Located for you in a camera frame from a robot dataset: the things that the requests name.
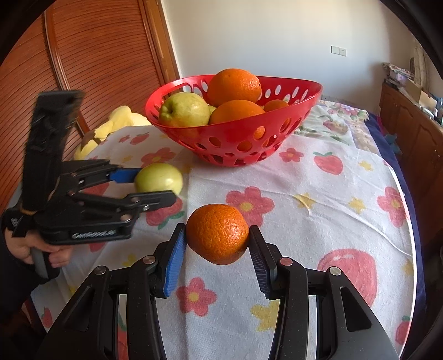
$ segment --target blue blanket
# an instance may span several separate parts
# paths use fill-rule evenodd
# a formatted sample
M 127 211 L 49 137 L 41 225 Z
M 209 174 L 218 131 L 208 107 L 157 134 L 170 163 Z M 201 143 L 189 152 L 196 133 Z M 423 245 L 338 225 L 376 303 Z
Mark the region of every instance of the blue blanket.
M 424 287 L 424 274 L 423 274 L 423 259 L 421 255 L 421 244 L 420 235 L 418 232 L 417 218 L 414 208 L 414 203 L 412 202 L 411 193 L 404 180 L 403 173 L 401 172 L 400 165 L 398 164 L 397 158 L 392 150 L 391 146 L 385 140 L 384 136 L 380 131 L 378 126 L 377 117 L 374 114 L 369 113 L 369 120 L 366 121 L 366 126 L 369 129 L 371 136 L 373 137 L 375 143 L 377 144 L 378 150 L 380 151 L 381 157 L 385 159 L 389 165 L 394 169 L 400 186 L 404 192 L 404 197 L 406 199 L 406 205 L 409 210 L 409 215 L 412 222 L 412 231 L 414 234 L 415 248 L 417 255 L 417 294 L 416 294 L 416 304 L 414 309 L 414 319 L 421 318 L 426 310 L 426 292 Z

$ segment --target red basket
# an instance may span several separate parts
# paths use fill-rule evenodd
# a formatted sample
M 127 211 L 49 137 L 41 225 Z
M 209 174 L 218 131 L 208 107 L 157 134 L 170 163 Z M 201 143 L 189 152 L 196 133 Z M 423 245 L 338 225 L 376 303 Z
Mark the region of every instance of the red basket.
M 258 105 L 282 99 L 288 101 L 290 106 L 241 120 L 190 128 L 164 126 L 158 122 L 164 96 L 189 86 L 207 101 L 207 84 L 213 76 L 191 76 L 163 85 L 149 97 L 145 110 L 149 121 L 172 140 L 192 150 L 203 160 L 222 166 L 254 164 L 272 155 L 306 118 L 323 90 L 314 81 L 259 76 L 263 91 Z M 265 128 L 265 133 L 256 140 L 254 133 L 260 126 Z

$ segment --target green apple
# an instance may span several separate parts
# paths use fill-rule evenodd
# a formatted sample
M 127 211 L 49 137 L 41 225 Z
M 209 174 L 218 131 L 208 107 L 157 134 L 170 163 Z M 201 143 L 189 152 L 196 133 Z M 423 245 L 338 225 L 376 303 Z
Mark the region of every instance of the green apple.
M 159 123 L 177 128 L 208 125 L 209 107 L 194 93 L 176 93 L 160 108 Z
M 141 169 L 134 183 L 137 192 L 172 190 L 178 195 L 183 187 L 183 177 L 175 166 L 154 163 Z
M 208 106 L 209 106 L 209 116 L 211 116 L 212 113 L 214 112 L 214 110 L 216 109 L 216 107 L 212 106 L 212 105 L 208 105 Z

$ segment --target person's sleeve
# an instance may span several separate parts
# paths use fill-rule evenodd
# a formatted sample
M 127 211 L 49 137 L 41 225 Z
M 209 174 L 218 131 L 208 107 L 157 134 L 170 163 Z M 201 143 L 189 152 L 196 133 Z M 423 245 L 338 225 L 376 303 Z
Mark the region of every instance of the person's sleeve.
M 31 291 L 47 279 L 36 274 L 34 265 L 12 256 L 4 238 L 6 227 L 0 221 L 0 321 L 3 321 L 19 310 Z

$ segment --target hand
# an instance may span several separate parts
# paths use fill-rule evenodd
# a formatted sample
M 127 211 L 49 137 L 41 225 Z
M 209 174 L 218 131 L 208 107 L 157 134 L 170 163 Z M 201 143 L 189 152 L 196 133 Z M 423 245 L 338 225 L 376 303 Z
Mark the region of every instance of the hand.
M 62 267 L 69 264 L 72 255 L 72 245 L 50 245 L 45 242 L 36 230 L 27 232 L 24 238 L 13 238 L 12 231 L 8 229 L 4 232 L 6 239 L 6 246 L 9 252 L 17 259 L 26 264 L 33 264 L 31 257 L 31 248 L 35 247 L 41 251 L 51 253 L 49 255 L 49 262 L 53 268 Z

